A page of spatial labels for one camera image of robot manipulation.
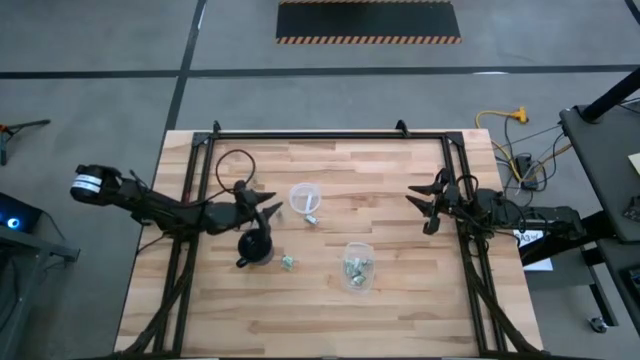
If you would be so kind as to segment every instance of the black table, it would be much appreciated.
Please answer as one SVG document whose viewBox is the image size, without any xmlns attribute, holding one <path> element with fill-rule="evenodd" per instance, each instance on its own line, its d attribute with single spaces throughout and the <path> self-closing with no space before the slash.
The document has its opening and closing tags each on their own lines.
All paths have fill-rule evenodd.
<svg viewBox="0 0 640 360">
<path fill-rule="evenodd" d="M 590 288 L 604 323 L 608 326 L 617 325 L 593 270 L 594 265 L 603 262 L 640 335 L 640 299 L 630 292 L 624 275 L 629 268 L 640 267 L 640 223 L 622 216 L 631 198 L 640 194 L 640 175 L 628 158 L 640 152 L 640 114 L 615 106 L 600 117 L 599 123 L 591 124 L 582 119 L 582 109 L 576 107 L 562 111 L 561 124 L 603 211 L 582 220 L 589 235 L 572 247 L 581 250 L 591 272 L 594 281 Z M 640 111 L 640 107 L 636 106 L 635 109 Z M 583 247 L 594 241 L 597 247 L 589 250 Z"/>
<path fill-rule="evenodd" d="M 628 158 L 640 153 L 640 114 L 616 106 L 598 124 L 582 120 L 577 109 L 562 111 L 560 119 L 616 237 L 640 241 L 640 223 L 622 216 L 640 195 L 640 175 Z"/>
</svg>

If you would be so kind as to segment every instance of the butcher block tabletop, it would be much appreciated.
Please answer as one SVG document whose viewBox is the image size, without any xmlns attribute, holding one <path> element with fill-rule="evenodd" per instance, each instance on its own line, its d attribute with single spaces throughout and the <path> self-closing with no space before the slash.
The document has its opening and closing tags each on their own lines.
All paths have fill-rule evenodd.
<svg viewBox="0 0 640 360">
<path fill-rule="evenodd" d="M 501 189 L 489 133 L 462 132 L 471 173 L 481 187 Z M 180 199 L 193 133 L 167 133 L 155 191 Z M 411 194 L 407 186 L 434 181 L 444 166 L 441 146 L 437 140 L 419 139 L 216 140 L 207 196 L 221 189 L 214 175 L 218 158 L 243 149 L 257 164 L 251 187 L 277 192 L 265 205 L 284 205 L 271 219 L 275 255 L 265 266 L 236 267 L 242 232 L 200 235 L 182 356 L 478 355 L 455 224 L 443 215 L 440 231 L 424 235 L 425 219 L 405 199 Z M 243 154 L 233 153 L 220 164 L 220 178 L 231 186 L 246 178 L 250 168 Z M 322 192 L 315 226 L 289 205 L 290 189 L 301 182 L 318 184 Z M 232 198 L 224 194 L 215 201 Z M 140 246 L 160 235 L 156 227 L 145 228 Z M 171 242 L 161 240 L 137 256 L 116 350 L 129 346 L 158 309 Z M 366 294 L 351 293 L 341 283 L 342 255 L 349 242 L 370 244 L 375 250 L 375 277 Z M 283 255 L 295 259 L 293 271 L 281 267 Z M 491 239 L 489 260 L 500 305 L 527 340 L 541 348 L 513 238 Z M 176 313 L 177 305 L 166 348 L 171 346 Z M 495 349 L 484 310 L 483 317 L 489 347 Z"/>
</svg>

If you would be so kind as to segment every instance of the caster wheel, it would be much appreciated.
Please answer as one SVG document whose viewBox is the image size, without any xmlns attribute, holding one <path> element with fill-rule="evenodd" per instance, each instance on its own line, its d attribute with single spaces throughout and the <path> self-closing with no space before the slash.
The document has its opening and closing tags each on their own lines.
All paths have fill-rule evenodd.
<svg viewBox="0 0 640 360">
<path fill-rule="evenodd" d="M 593 331 L 599 334 L 606 333 L 607 329 L 609 328 L 609 326 L 607 326 L 607 323 L 605 323 L 601 317 L 592 318 L 591 320 L 589 320 L 589 325 L 591 325 L 591 329 L 593 329 Z"/>
</svg>

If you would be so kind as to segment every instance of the yellow cable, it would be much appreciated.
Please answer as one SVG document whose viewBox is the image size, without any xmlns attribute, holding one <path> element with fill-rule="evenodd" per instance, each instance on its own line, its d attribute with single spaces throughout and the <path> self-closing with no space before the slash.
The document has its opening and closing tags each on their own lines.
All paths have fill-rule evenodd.
<svg viewBox="0 0 640 360">
<path fill-rule="evenodd" d="M 480 127 L 480 117 L 482 115 L 499 115 L 499 116 L 506 116 L 512 119 L 516 119 L 522 123 L 526 122 L 526 119 L 520 119 L 518 117 L 518 115 L 520 115 L 523 112 L 523 108 L 520 109 L 520 111 L 516 111 L 513 113 L 508 113 L 508 112 L 503 112 L 503 111 L 493 111 L 493 110 L 485 110 L 485 111 L 481 111 L 476 115 L 476 128 L 477 129 L 481 129 Z M 504 147 L 502 147 L 502 145 L 498 144 L 497 142 L 491 140 L 491 143 L 493 145 L 496 146 L 496 148 L 498 148 L 498 150 L 500 150 L 504 156 L 507 159 L 507 162 L 509 163 L 509 167 L 511 168 L 511 172 L 513 172 L 513 177 L 516 178 L 516 180 L 518 180 L 518 183 L 523 182 L 523 179 L 520 177 L 520 175 L 518 174 L 518 170 L 516 169 L 515 164 L 513 163 L 514 159 L 511 158 L 511 156 L 509 155 L 509 153 L 504 149 Z M 526 181 L 535 181 L 536 180 L 536 175 L 542 171 L 542 169 L 544 168 L 544 165 L 551 159 L 553 159 L 554 157 L 557 157 L 558 155 L 564 153 L 565 151 L 569 150 L 573 145 L 571 144 L 567 144 L 565 146 L 563 146 L 562 148 L 560 148 L 558 151 L 556 151 L 555 153 L 547 156 L 544 160 L 542 160 L 540 162 L 540 166 L 538 166 L 538 168 L 536 169 L 536 171 L 533 172 L 533 174 L 531 174 L 531 177 L 525 179 Z"/>
<path fill-rule="evenodd" d="M 493 110 L 480 111 L 476 115 L 476 128 L 477 129 L 481 129 L 481 127 L 480 127 L 480 117 L 482 115 L 488 115 L 488 114 L 507 116 L 507 117 L 513 118 L 513 113 L 508 113 L 508 112 L 503 112 L 503 111 L 493 111 Z M 495 145 L 498 148 L 498 150 L 502 151 L 504 156 L 507 158 L 507 162 L 509 163 L 509 166 L 511 167 L 511 171 L 513 172 L 513 176 L 516 178 L 516 180 L 518 180 L 518 182 L 522 182 L 522 178 L 518 174 L 518 170 L 516 170 L 516 166 L 513 163 L 513 159 L 511 158 L 509 153 L 500 144 L 498 144 L 497 142 L 491 140 L 491 143 L 493 143 L 493 145 Z"/>
</svg>

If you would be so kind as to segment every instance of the blue light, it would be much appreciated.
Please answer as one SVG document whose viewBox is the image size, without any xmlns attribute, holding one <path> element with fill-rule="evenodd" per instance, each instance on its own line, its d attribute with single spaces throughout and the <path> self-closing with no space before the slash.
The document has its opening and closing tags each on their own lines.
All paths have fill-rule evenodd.
<svg viewBox="0 0 640 360">
<path fill-rule="evenodd" d="M 9 229 L 17 229 L 18 226 L 20 226 L 20 220 L 11 218 L 7 220 L 7 226 L 9 227 Z"/>
</svg>

